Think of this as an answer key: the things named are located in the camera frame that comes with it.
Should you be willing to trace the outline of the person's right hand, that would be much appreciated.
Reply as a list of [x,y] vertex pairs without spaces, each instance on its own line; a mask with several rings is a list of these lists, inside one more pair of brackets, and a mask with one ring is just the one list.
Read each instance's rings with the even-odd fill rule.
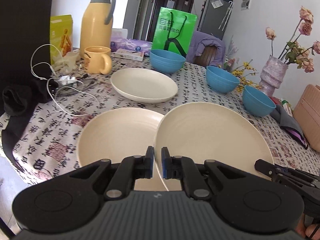
[[296,228],[296,233],[298,233],[304,239],[308,238],[308,239],[319,240],[320,238],[319,224],[312,224],[307,228],[304,226],[304,224],[302,224]]

